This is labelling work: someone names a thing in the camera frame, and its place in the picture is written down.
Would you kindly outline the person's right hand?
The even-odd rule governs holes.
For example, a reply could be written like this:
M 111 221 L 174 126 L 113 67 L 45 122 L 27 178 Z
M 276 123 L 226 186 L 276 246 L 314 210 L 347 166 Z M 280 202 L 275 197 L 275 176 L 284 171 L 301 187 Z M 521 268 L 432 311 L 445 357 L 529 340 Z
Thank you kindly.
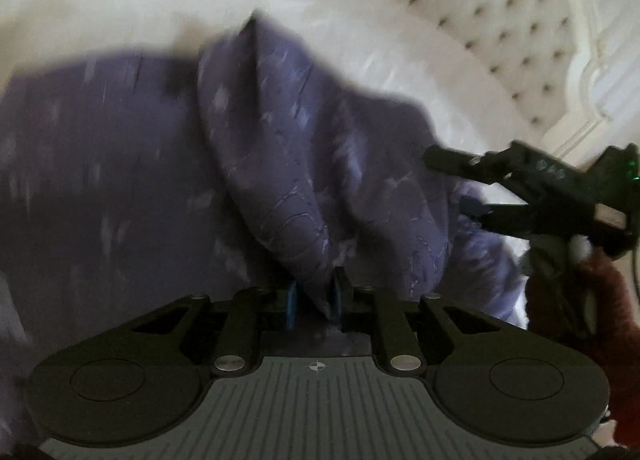
M 593 360 L 610 385 L 613 440 L 639 448 L 639 324 L 626 280 L 583 235 L 538 237 L 527 253 L 528 330 Z

